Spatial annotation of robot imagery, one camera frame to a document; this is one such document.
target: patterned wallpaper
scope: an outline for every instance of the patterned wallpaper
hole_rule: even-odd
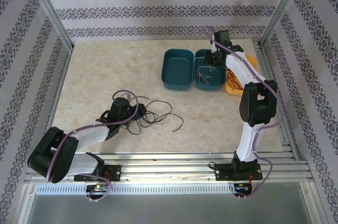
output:
[[[0,0],[0,26],[0,223],[9,223],[68,53],[38,0]]]
[[[199,38],[205,25],[263,34],[279,0],[51,0],[73,41]]]
[[[337,0],[292,0],[267,46],[299,152],[338,223]]]

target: gray floor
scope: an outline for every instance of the gray floor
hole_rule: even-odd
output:
[[[36,195],[28,223],[311,223],[299,183],[268,183],[251,199],[204,195]]]

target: beige tabletop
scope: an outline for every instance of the beige tabletop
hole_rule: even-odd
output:
[[[256,56],[250,39],[232,40],[246,54]],[[240,96],[219,91],[202,91],[193,82],[187,91],[168,90],[161,81],[163,55],[171,48],[195,53],[210,49],[208,40],[77,42],[63,85],[53,126],[75,129],[92,124],[112,103],[112,94],[128,89],[151,100],[168,101],[173,112],[182,116],[184,126],[168,116],[163,124],[143,128],[135,136],[125,129],[108,141],[95,143],[80,152],[233,152],[239,145],[243,122],[239,115]],[[149,109],[167,112],[165,104]],[[132,132],[138,127],[133,123]],[[263,133],[259,150],[282,152],[277,129]]]

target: orange tray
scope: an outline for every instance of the orange tray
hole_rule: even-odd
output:
[[[252,66],[257,70],[257,60],[250,55],[247,55],[247,59],[252,64]],[[232,95],[241,96],[243,94],[243,87],[241,83],[239,83],[239,80],[230,69],[227,69],[226,73],[227,73],[226,92]]]

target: orange container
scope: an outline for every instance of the orange container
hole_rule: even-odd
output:
[[[249,60],[250,64],[257,70],[257,60],[250,55],[247,55],[247,59]],[[237,79],[236,75],[230,70],[227,69],[227,81],[226,81],[226,92],[232,95],[241,96],[243,94],[243,87],[239,80]]]

